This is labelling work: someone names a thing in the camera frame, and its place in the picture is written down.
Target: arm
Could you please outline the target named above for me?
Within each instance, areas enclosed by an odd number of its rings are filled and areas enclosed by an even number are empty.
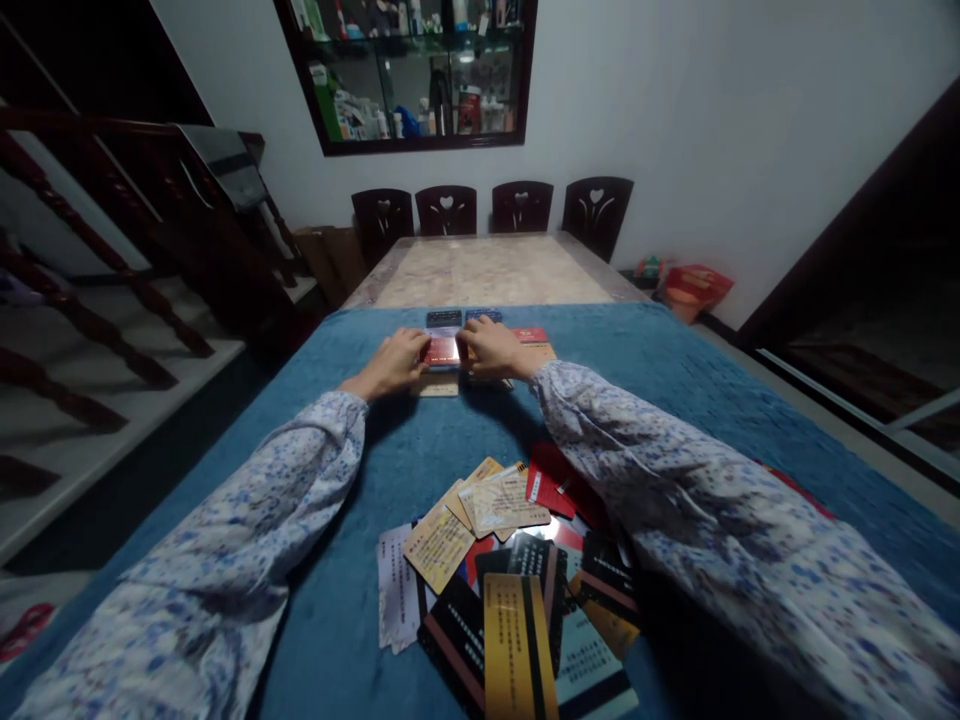
[[[481,371],[530,384],[647,563],[847,714],[958,713],[960,638],[858,532],[729,446],[586,368],[525,355],[497,328],[464,337]]]
[[[337,392],[272,432],[139,563],[17,717],[242,717],[286,605],[286,574],[340,510],[368,402],[412,383],[426,344],[401,328]]]

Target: card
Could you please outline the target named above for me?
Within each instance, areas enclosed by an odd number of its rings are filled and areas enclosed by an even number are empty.
[[[484,577],[483,636],[487,717],[560,720],[537,578]]]
[[[460,349],[454,337],[431,337],[430,342],[420,351],[420,362],[431,368],[460,366]]]
[[[606,507],[553,443],[536,443],[530,453],[527,500],[565,518],[579,513],[594,530],[608,528]]]
[[[387,530],[377,543],[377,574],[380,587],[380,647],[394,655],[417,639],[421,620],[437,596],[403,556],[403,543],[413,525]]]
[[[556,360],[557,354],[553,351],[553,345],[550,343],[524,343],[523,345],[546,360]]]
[[[458,480],[403,543],[404,557],[438,595],[473,546],[473,534],[446,507],[462,485]]]
[[[560,639],[563,633],[563,595],[567,587],[567,553],[552,542],[517,533],[510,553],[511,575],[540,578],[543,609],[550,644],[553,674],[560,670]]]
[[[476,470],[470,473],[470,476],[463,481],[463,485],[460,486],[460,489],[465,490],[477,480],[483,480],[491,475],[496,475],[498,472],[503,472],[503,465],[498,463],[493,458],[488,457],[477,466]],[[473,518],[467,514],[467,511],[463,506],[463,501],[460,499],[459,495],[456,498],[452,498],[447,504],[447,507],[450,509],[450,512],[456,515],[457,519],[462,522],[467,529],[470,530],[470,532],[473,532]]]
[[[501,390],[503,392],[513,391],[513,380],[509,378],[491,378],[482,379],[470,374],[467,376],[467,384],[475,390]]]
[[[494,550],[493,552],[477,555],[477,582],[480,586],[480,599],[483,599],[483,579],[487,573],[507,574],[510,570],[510,554],[512,550]]]
[[[522,343],[545,343],[547,333],[543,328],[511,328],[511,332],[516,335],[517,340]]]
[[[437,310],[427,313],[427,327],[448,327],[454,326],[460,328],[463,325],[462,310]]]
[[[460,577],[447,585],[417,637],[467,716],[484,720],[483,604]]]
[[[410,387],[414,397],[457,397],[460,383],[455,373],[423,373]]]
[[[515,468],[482,480],[461,491],[460,499],[466,507],[469,495],[472,503],[472,525],[474,532],[482,537],[491,530],[511,530],[529,525],[547,525],[550,512],[539,505],[527,502],[527,481]]]
[[[479,320],[481,315],[486,315],[494,322],[503,322],[503,314],[496,308],[483,308],[480,310],[467,310],[467,320]]]
[[[594,600],[610,612],[640,627],[633,574],[620,560],[617,545],[591,532],[583,543],[581,601]]]
[[[622,664],[576,605],[563,618],[556,686],[562,718],[615,720],[639,705]]]

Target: shelf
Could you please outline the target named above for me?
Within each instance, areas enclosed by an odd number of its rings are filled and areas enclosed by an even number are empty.
[[[305,51],[311,60],[329,64],[366,60],[379,56],[400,58],[407,56],[432,57],[448,53],[473,51],[506,52],[514,50],[523,40],[522,27],[492,29],[482,36],[478,32],[460,32],[444,35],[399,35],[357,40],[330,40],[305,42]]]

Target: wall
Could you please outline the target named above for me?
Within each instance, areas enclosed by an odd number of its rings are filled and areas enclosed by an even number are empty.
[[[214,121],[263,133],[291,227],[350,195],[521,178],[636,181],[613,265],[735,278],[736,328],[960,74],[954,0],[541,0],[526,145],[324,158],[272,3],[152,0]]]
[[[32,133],[14,132],[14,139],[44,169],[50,185],[106,240],[134,270],[150,267],[100,206]],[[66,277],[112,273],[36,193],[0,170],[0,226],[47,265]]]

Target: wooden chair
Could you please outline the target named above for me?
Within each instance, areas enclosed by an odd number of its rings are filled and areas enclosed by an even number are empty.
[[[477,191],[438,185],[417,193],[421,235],[476,235]]]
[[[567,185],[562,229],[610,262],[627,214],[633,180],[595,177]]]
[[[553,185],[519,180],[493,189],[493,232],[546,232]]]
[[[364,190],[353,196],[353,210],[360,230],[360,249],[371,270],[397,240],[413,235],[413,202],[408,192]]]

